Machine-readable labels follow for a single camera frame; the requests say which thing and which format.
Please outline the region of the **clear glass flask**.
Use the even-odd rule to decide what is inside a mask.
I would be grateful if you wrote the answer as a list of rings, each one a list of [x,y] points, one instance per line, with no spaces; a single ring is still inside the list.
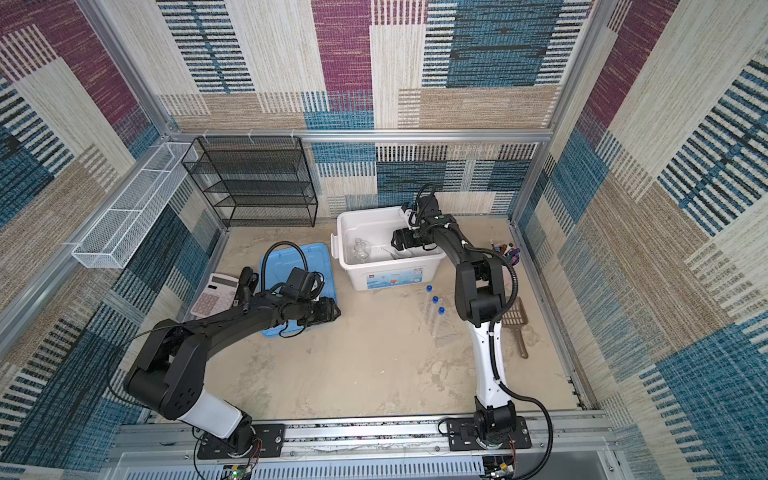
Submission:
[[[352,264],[363,264],[370,261],[371,245],[363,238],[356,238],[351,245],[350,260]]]

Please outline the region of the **test tube blue cap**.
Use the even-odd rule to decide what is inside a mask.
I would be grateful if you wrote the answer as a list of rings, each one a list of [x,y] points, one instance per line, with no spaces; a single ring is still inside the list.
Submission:
[[[438,340],[441,338],[441,335],[442,335],[442,333],[441,333],[441,324],[442,324],[443,319],[444,319],[444,314],[445,314],[445,308],[442,307],[442,306],[439,306],[435,328],[434,328],[434,330],[432,332],[430,332],[430,334],[431,334],[431,336],[432,336],[432,338],[433,338],[433,340],[435,342],[438,342]]]
[[[431,284],[427,284],[425,287],[424,299],[421,305],[421,312],[424,319],[430,316],[430,312],[433,305],[433,287]]]
[[[429,332],[432,332],[435,328],[437,315],[438,315],[439,302],[440,302],[440,299],[438,296],[432,296],[427,303],[427,306],[425,309],[425,325]]]

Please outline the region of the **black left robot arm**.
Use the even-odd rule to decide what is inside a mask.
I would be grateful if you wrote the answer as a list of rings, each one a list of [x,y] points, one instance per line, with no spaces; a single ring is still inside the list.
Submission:
[[[243,268],[232,307],[184,323],[163,320],[153,328],[123,387],[145,407],[169,420],[197,427],[237,452],[251,445],[251,416],[204,387],[210,358],[263,330],[294,321],[300,327],[335,321],[341,311],[323,297],[314,272],[295,268],[288,281],[257,289],[258,275]]]

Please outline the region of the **white plastic storage bin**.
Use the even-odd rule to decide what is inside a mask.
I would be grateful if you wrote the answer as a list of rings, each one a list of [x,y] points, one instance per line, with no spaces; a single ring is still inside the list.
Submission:
[[[446,254],[441,249],[421,247],[396,251],[392,233],[406,226],[399,207],[349,211],[337,217],[337,232],[331,236],[331,254],[349,276],[357,291],[377,290],[430,282]],[[370,261],[352,264],[351,245],[363,238],[371,245]]]

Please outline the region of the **blue plastic bin lid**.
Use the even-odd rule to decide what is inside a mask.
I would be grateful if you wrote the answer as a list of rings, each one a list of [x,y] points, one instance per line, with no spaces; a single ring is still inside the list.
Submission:
[[[341,316],[326,245],[279,241],[262,257],[259,270],[261,288],[285,302],[264,336],[293,338]]]

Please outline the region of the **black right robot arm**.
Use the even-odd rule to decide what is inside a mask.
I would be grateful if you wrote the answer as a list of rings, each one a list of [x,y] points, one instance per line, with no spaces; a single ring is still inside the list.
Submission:
[[[502,444],[519,430],[517,401],[536,406],[547,426],[545,451],[552,450],[554,428],[543,403],[518,394],[506,385],[501,349],[501,321],[518,296],[514,267],[498,252],[474,246],[457,220],[440,210],[435,195],[420,197],[400,207],[407,226],[393,233],[397,251],[434,245],[455,268],[454,303],[459,318],[468,323],[477,375],[474,425],[487,447]]]

